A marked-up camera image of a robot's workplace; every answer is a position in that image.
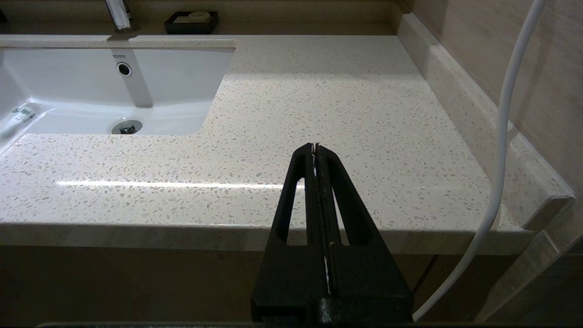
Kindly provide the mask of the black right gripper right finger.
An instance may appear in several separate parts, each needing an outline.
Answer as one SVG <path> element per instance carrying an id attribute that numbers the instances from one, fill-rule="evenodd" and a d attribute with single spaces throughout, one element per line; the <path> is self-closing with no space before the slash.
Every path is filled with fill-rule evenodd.
<path id="1" fill-rule="evenodd" d="M 317 145 L 326 236 L 320 322 L 411 322 L 414 297 L 340 158 Z"/>

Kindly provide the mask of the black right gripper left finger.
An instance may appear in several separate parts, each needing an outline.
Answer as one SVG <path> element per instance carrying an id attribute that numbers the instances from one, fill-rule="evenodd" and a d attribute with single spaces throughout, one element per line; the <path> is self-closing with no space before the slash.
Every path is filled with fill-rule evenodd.
<path id="1" fill-rule="evenodd" d="M 323 218 L 315 174 L 315 145 L 294 151 L 271 225 L 251 297 L 254 321 L 304 322 L 312 306 L 328 294 L 323 251 Z M 304 179 L 307 243 L 287 243 L 297 183 Z"/>

